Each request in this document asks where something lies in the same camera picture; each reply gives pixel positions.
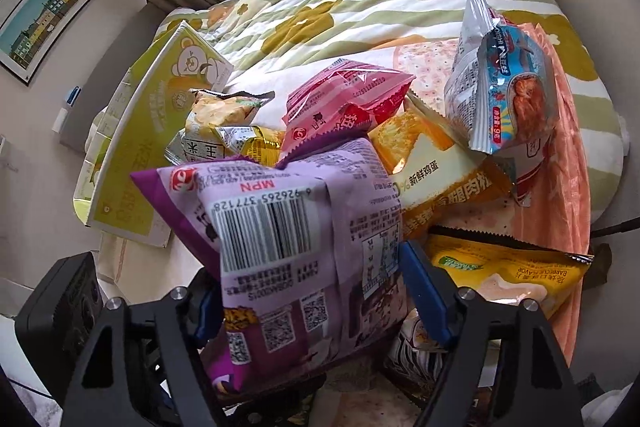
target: painting of buildings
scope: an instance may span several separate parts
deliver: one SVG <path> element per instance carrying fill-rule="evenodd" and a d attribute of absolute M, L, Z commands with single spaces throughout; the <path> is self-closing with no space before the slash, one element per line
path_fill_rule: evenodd
<path fill-rule="evenodd" d="M 23 82 L 89 0 L 22 0 L 0 28 L 0 60 Z"/>

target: wall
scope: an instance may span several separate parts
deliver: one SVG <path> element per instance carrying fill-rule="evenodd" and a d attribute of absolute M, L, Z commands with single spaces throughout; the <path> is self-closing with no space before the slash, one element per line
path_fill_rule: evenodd
<path fill-rule="evenodd" d="M 19 1 L 0 0 L 0 21 Z M 84 84 L 145 4 L 90 0 L 49 51 L 30 87 L 0 68 L 0 134 L 10 144 L 9 168 L 0 168 L 1 278 L 34 287 L 56 259 L 98 248 L 99 233 L 84 227 L 72 207 L 82 156 L 60 145 L 51 126 L 68 90 Z M 0 296 L 7 286 L 0 279 Z"/>
<path fill-rule="evenodd" d="M 556 0 L 589 50 L 614 107 L 625 118 L 631 139 L 622 183 L 595 228 L 640 216 L 640 82 L 636 48 L 640 0 Z M 583 293 L 572 371 L 584 378 L 593 371 L 605 389 L 622 388 L 640 371 L 640 313 L 636 287 L 640 232 L 611 236 L 609 282 Z"/>

